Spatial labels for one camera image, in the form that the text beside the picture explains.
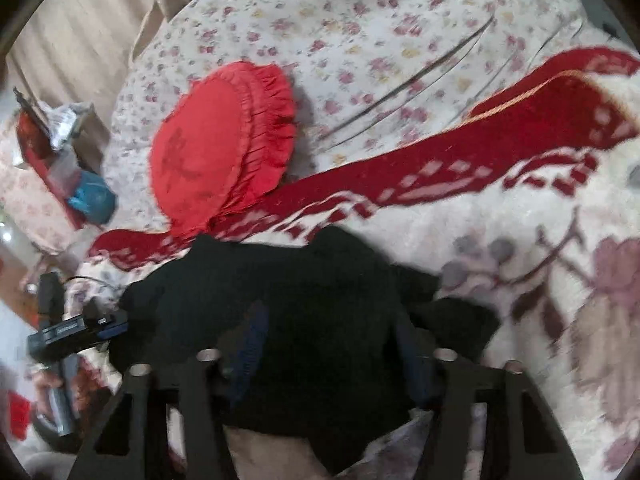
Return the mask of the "person's left hand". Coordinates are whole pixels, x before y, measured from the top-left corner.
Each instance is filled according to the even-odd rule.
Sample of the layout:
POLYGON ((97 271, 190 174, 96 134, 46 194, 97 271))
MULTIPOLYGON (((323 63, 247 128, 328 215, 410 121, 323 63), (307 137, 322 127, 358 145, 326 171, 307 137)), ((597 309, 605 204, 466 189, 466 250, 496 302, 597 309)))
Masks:
MULTIPOLYGON (((53 422, 54 417, 49 393, 53 389, 63 387, 62 379, 50 370, 46 370, 42 365, 35 365, 30 372, 29 378, 35 387, 37 411, 53 422)), ((82 415, 88 410, 94 392, 97 388, 100 388, 100 385, 94 381, 94 377, 86 369, 85 365, 81 365, 72 380, 70 388, 72 389, 73 408, 79 415, 82 415)))

